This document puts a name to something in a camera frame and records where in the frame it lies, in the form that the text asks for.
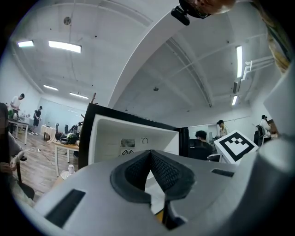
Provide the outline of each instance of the fluorescent light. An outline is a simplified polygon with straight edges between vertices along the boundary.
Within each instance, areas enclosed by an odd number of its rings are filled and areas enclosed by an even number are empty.
[[[34,44],[33,44],[33,41],[24,41],[24,42],[18,42],[18,46],[19,47],[32,47]]]
[[[238,57],[238,73],[237,77],[242,77],[242,70],[243,70],[243,49],[241,46],[236,47],[236,54]]]
[[[89,99],[88,97],[84,97],[84,96],[81,96],[79,94],[74,94],[74,93],[69,93],[70,95],[73,95],[73,96],[77,96],[77,97],[80,97],[80,98],[85,98],[85,99]]]
[[[49,46],[73,51],[76,53],[81,53],[81,49],[82,49],[80,45],[74,45],[74,44],[65,43],[65,42],[55,42],[55,41],[49,41]]]
[[[47,85],[43,85],[44,87],[46,87],[46,88],[48,88],[48,89],[53,89],[53,90],[56,90],[56,91],[58,91],[58,89],[57,88],[54,88],[54,87],[50,87],[50,86],[47,86]]]
[[[238,98],[238,95],[234,96],[234,99],[233,99],[233,101],[232,101],[232,105],[235,105],[235,104],[236,104],[236,100],[237,100],[237,98]]]

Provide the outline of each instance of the person's hand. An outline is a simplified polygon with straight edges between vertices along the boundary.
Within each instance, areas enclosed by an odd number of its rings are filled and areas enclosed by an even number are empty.
[[[0,172],[6,173],[6,174],[12,174],[10,165],[6,162],[0,162]]]
[[[18,156],[15,156],[10,161],[10,168],[11,168],[12,171],[15,171],[17,169],[17,162],[19,162]]]

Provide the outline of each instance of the wooden floor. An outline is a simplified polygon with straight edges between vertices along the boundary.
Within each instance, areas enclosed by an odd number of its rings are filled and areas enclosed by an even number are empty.
[[[24,144],[24,132],[18,134],[18,144],[25,150],[26,161],[20,162],[21,176],[24,184],[29,185],[35,191],[34,201],[48,192],[57,179],[54,162],[54,144],[43,140],[43,136],[30,135],[28,133],[27,145]],[[67,171],[69,164],[73,164],[78,170],[78,158],[70,151],[70,163],[67,162],[66,150],[58,148],[59,173]]]

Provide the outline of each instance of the black square pattern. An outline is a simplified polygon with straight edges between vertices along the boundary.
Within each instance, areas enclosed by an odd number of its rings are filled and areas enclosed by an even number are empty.
[[[234,161],[238,161],[243,155],[247,154],[254,148],[254,145],[238,132],[231,134],[219,143]]]

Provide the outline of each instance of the white bottle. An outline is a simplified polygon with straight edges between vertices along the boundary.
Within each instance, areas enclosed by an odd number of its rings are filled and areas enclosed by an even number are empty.
[[[72,174],[74,174],[75,173],[75,167],[73,166],[73,165],[69,165],[69,173],[67,174],[67,178],[70,176],[70,175],[72,175]]]

